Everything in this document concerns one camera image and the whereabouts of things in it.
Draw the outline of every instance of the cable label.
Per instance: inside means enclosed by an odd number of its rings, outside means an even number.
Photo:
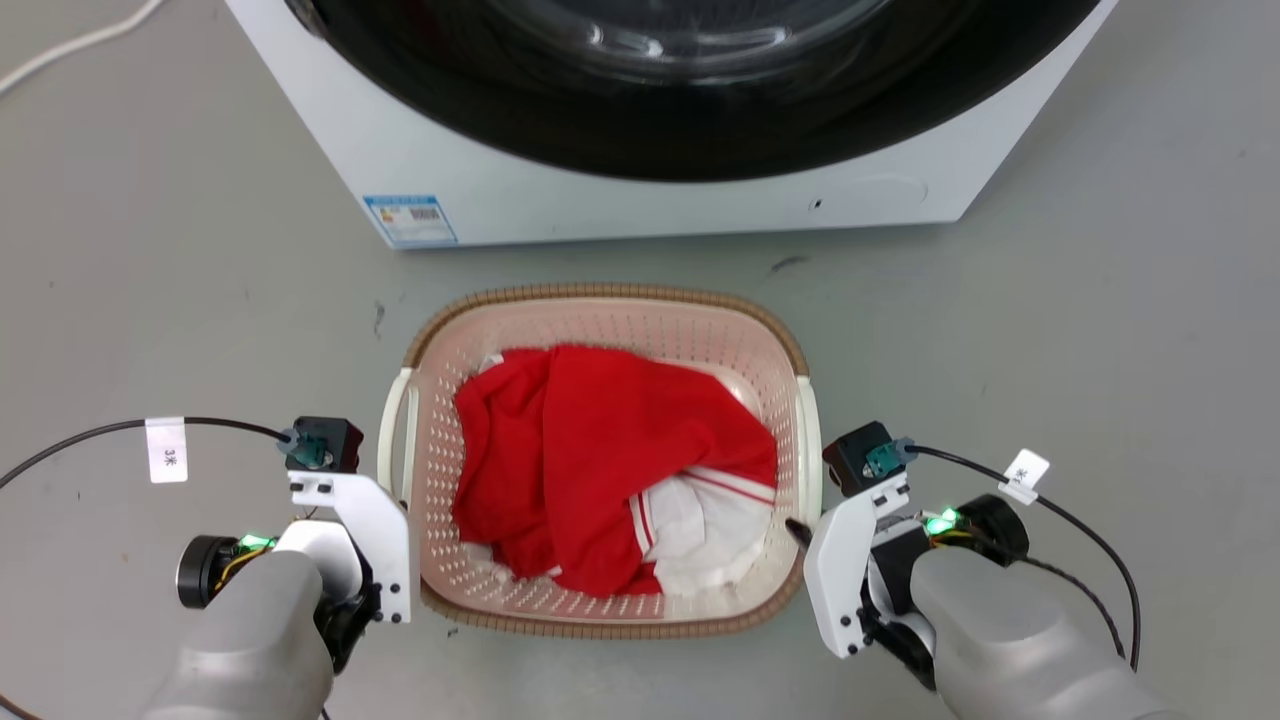
[[[147,418],[147,464],[152,483],[187,482],[187,424],[183,418]]]

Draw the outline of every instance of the white cable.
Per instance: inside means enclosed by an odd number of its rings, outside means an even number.
[[[87,47],[92,47],[101,42],[106,42],[108,40],[115,40],[122,35],[132,32],[134,28],[147,22],[147,18],[155,14],[155,12],[160,9],[160,5],[164,5],[165,3],[166,0],[147,0],[141,8],[138,8],[138,12],[133,13],[133,15],[131,15],[129,19],[124,22],[104,27],[102,29],[96,29],[93,32],[79,36],[76,40],[72,40],[70,42],[64,42],[56,47],[50,47],[49,50],[45,50],[40,55],[36,55],[35,58],[24,63],[17,70],[5,76],[4,79],[0,79],[0,96],[4,96],[4,94],[13,90],[19,82],[27,79],[28,77],[42,70],[45,67],[51,65],[68,55],[73,55]]]

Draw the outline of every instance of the blue and white sticker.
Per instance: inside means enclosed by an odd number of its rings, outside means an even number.
[[[366,195],[365,205],[392,247],[458,243],[434,195]]]

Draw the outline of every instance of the clothes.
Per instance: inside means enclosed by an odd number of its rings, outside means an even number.
[[[618,350],[511,350],[454,404],[461,539],[517,578],[558,568],[557,583],[598,597],[663,592],[658,573],[687,588],[740,578],[726,568],[763,538],[777,445],[712,375]],[[699,555],[708,539],[724,542]]]

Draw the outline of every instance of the black cable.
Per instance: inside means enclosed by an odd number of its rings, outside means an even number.
[[[992,470],[991,468],[987,468],[986,465],[979,465],[973,460],[969,460],[966,457],[960,457],[959,455],[954,455],[945,450],[938,450],[936,447],[927,447],[923,445],[908,445],[902,450],[905,450],[906,452],[931,455],[933,457],[940,457],[942,460],[955,462],[956,465],[961,465],[975,473],[980,473],[983,475],[987,475],[988,478],[993,478],[1000,483],[1009,482],[1009,478],[1001,475],[1000,473]],[[1120,570],[1120,577],[1124,578],[1125,588],[1129,591],[1129,609],[1133,612],[1133,638],[1129,642],[1129,666],[1133,667],[1134,670],[1138,670],[1138,655],[1142,650],[1142,605],[1138,602],[1138,585],[1137,583],[1133,582],[1133,574],[1129,573],[1129,566],[1125,565],[1124,560],[1120,559],[1120,553],[1116,552],[1114,547],[1111,547],[1111,543],[1102,539],[1102,536],[1096,533],[1093,528],[1085,525],[1083,520],[1080,520],[1075,515],[1071,515],[1070,512],[1064,510],[1060,505],[1048,500],[1043,495],[1038,496],[1037,502],[1043,505],[1051,512],[1056,514],[1059,518],[1062,518],[1071,525],[1075,525],[1078,530],[1088,536],[1089,539],[1092,539],[1094,543],[1098,544],[1098,547],[1102,548],[1102,552],[1107,553],[1107,557],[1111,559],[1116,569]]]
[[[259,433],[280,442],[289,442],[289,436],[273,430],[271,428],[264,428],[262,425],[255,425],[252,423],[241,423],[239,420],[224,420],[223,418],[184,418],[183,423],[187,425],[216,425],[220,428],[233,428],[237,430],[247,430],[251,433]],[[110,425],[102,425],[101,428],[93,428],[92,430],[86,430],[78,436],[69,437],[59,443],[51,445],[45,450],[41,450],[36,455],[31,456],[20,465],[5,473],[0,478],[0,489],[4,489],[14,478],[26,473],[32,466],[38,464],[52,455],[56,455],[73,445],[79,445],[87,439],[96,438],[99,436],[105,436],[108,433],[114,433],[116,430],[129,430],[133,428],[145,428],[147,425],[146,420],[125,420],[123,423],[113,423]]]
[[[975,543],[978,543],[978,544],[980,544],[983,547],[995,550],[996,552],[1004,555],[1005,557],[1009,557],[1009,559],[1011,559],[1011,560],[1014,560],[1016,562],[1025,562],[1027,565],[1030,565],[1032,568],[1039,568],[1041,570],[1044,570],[1046,573],[1050,573],[1052,575],[1057,575],[1059,578],[1062,578],[1064,580],[1066,580],[1066,582],[1071,583],[1073,585],[1075,585],[1075,588],[1078,591],[1080,591],[1082,593],[1084,593],[1085,597],[1088,597],[1091,601],[1093,601],[1093,606],[1097,607],[1098,612],[1102,614],[1102,620],[1107,624],[1107,630],[1111,633],[1111,642],[1115,643],[1115,646],[1116,646],[1116,655],[1119,655],[1121,659],[1124,659],[1124,643],[1120,641],[1120,629],[1116,628],[1115,619],[1111,618],[1111,612],[1107,611],[1107,606],[1103,605],[1102,598],[1098,597],[1097,593],[1094,593],[1093,591],[1091,591],[1089,587],[1085,585],[1083,580],[1080,580],[1075,575],[1068,573],[1066,570],[1062,570],[1061,568],[1059,568],[1056,565],[1050,565],[1048,562],[1044,562],[1043,560],[1037,560],[1034,557],[1028,557],[1027,555],[1021,555],[1021,553],[1014,552],[1014,551],[1009,550],[1007,547],[997,544],[997,543],[995,543],[995,542],[992,542],[992,541],[989,541],[989,539],[987,539],[984,537],[979,537],[977,534],[969,533],[969,538],[972,538]]]

